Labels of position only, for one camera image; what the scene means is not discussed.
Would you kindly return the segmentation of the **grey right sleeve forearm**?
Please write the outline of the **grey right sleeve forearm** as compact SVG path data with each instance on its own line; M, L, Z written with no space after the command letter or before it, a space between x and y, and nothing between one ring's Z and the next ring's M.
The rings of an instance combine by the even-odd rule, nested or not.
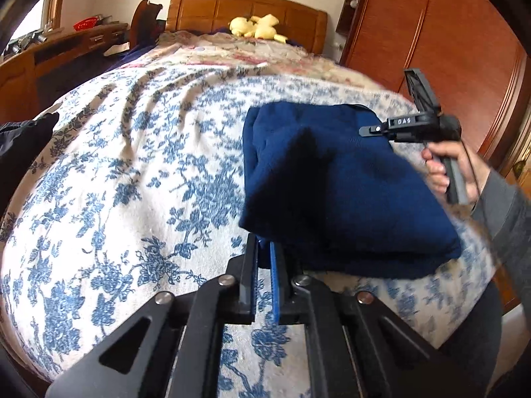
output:
M530 329L530 199L491 171L472 214L492 237L492 247L512 281Z

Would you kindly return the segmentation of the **right hand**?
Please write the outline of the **right hand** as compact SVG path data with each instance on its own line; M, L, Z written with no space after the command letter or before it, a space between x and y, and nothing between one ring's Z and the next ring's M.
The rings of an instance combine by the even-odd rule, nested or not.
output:
M450 179L446 174L445 166L436 161L436 156L449 156L457 161L460 173L464 178L468 203L476 202L481 196L491 173L491 168L486 162L463 142L428 143L421 152L421 157L425 161L427 170L426 184L441 200L445 198L445 194L450 187Z

